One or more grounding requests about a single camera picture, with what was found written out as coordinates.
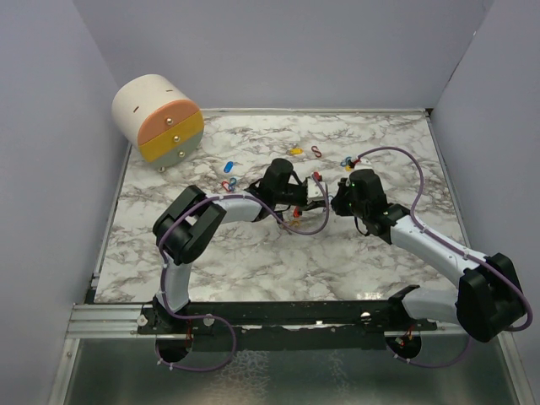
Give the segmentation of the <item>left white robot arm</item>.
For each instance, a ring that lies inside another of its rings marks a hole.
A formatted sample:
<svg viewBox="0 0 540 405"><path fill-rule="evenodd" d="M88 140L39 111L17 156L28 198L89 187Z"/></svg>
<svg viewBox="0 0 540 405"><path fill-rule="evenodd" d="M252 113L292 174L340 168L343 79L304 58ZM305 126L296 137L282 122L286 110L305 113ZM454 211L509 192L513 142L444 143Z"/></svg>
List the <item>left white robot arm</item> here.
<svg viewBox="0 0 540 405"><path fill-rule="evenodd" d="M284 222L283 207L301 212L322 208L324 220L317 229L293 229ZM315 235L329 220L330 201L322 175L315 172L300 180L287 159L274 159L262 178L240 192L207 194L188 186L159 216L153 226L156 246L163 259L155 299L162 306L157 322L165 331L179 332L186 324L183 308L189 303L192 264L204 253L219 226L256 223L269 216L297 235Z"/></svg>

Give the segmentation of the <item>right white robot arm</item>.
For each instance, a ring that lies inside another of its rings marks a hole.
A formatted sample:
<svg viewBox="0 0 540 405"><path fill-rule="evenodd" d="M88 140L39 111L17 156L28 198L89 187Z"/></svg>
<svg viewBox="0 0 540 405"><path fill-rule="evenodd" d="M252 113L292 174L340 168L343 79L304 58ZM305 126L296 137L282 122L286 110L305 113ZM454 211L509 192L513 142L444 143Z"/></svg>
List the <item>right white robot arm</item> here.
<svg viewBox="0 0 540 405"><path fill-rule="evenodd" d="M429 264L456 288L455 292L415 287L387 310L389 323L406 330L419 318L461 326L486 343L508 331L527 314L513 262L497 253L487 256L428 229L408 208L389 203L379 176L356 170L337 184L333 212L351 216L373 235Z"/></svg>

